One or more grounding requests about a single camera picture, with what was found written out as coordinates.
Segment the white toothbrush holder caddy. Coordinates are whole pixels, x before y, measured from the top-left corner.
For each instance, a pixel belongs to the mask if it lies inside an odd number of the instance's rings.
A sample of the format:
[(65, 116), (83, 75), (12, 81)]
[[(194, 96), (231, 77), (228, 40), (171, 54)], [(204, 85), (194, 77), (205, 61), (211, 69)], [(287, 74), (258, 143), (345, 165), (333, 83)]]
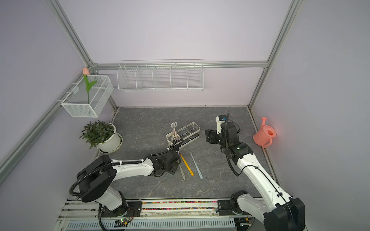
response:
[[(182, 128), (177, 129), (178, 140), (183, 140), (180, 144), (180, 148), (189, 145), (200, 137), (200, 127), (195, 122), (192, 122)], [(174, 143), (171, 143), (172, 131), (166, 135), (168, 146), (171, 147)]]

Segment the teal thin toothbrush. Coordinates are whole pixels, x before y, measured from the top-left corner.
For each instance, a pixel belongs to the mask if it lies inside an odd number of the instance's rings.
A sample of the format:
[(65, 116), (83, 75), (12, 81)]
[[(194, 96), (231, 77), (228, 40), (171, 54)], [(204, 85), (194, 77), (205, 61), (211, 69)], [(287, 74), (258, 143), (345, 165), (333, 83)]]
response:
[(197, 170), (197, 173), (198, 173), (198, 175), (199, 175), (200, 179), (203, 179), (203, 175), (202, 175), (202, 173), (201, 173), (201, 171), (200, 171), (200, 169), (199, 169), (199, 167), (198, 167), (198, 165), (197, 165), (197, 163), (196, 163), (196, 161), (195, 161), (195, 159), (194, 159), (194, 155), (193, 155), (193, 153), (192, 153), (192, 152), (190, 152), (190, 155), (191, 155), (191, 158), (192, 158), (192, 160), (193, 160), (193, 162), (194, 162), (194, 165), (195, 165), (195, 167), (196, 167), (196, 170)]

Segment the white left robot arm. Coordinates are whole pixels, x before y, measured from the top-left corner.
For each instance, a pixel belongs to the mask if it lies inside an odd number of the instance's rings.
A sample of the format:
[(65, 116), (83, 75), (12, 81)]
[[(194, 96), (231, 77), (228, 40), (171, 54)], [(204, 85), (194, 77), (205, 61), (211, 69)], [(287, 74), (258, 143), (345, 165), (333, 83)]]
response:
[(180, 163), (177, 146), (139, 160), (113, 160), (109, 155), (102, 155), (77, 174), (77, 180), (68, 193), (84, 203), (97, 202), (116, 217), (125, 216), (130, 207), (123, 193), (110, 186), (112, 182), (136, 176), (173, 175)]

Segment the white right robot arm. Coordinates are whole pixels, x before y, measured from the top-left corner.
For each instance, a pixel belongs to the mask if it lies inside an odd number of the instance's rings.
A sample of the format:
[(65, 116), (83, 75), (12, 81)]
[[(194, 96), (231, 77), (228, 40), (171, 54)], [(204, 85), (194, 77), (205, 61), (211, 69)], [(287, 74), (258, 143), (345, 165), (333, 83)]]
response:
[(258, 201), (246, 191), (233, 195), (237, 211), (251, 214), (267, 231), (305, 230), (305, 205), (285, 192), (261, 166), (252, 149), (241, 142), (232, 122), (205, 131), (206, 142), (220, 145), (229, 165), (235, 164), (253, 183), (263, 198)]

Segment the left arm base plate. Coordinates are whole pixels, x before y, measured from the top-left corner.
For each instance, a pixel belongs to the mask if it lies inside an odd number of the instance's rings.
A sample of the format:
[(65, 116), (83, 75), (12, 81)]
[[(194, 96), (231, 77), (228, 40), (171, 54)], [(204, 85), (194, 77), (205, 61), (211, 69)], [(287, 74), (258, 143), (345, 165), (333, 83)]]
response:
[(128, 201), (126, 204), (111, 211), (106, 207), (102, 208), (101, 217), (103, 218), (119, 218), (119, 217), (139, 217), (142, 211), (142, 201)]

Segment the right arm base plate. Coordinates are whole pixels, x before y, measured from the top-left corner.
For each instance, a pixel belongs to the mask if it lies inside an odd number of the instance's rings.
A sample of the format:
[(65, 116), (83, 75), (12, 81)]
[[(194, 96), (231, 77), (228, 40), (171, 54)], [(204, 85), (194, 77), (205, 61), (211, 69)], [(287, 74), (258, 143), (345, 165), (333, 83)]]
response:
[(232, 216), (232, 215), (247, 215), (247, 212), (242, 211), (237, 204), (237, 201), (233, 198), (226, 200), (217, 201), (217, 213), (221, 216)]

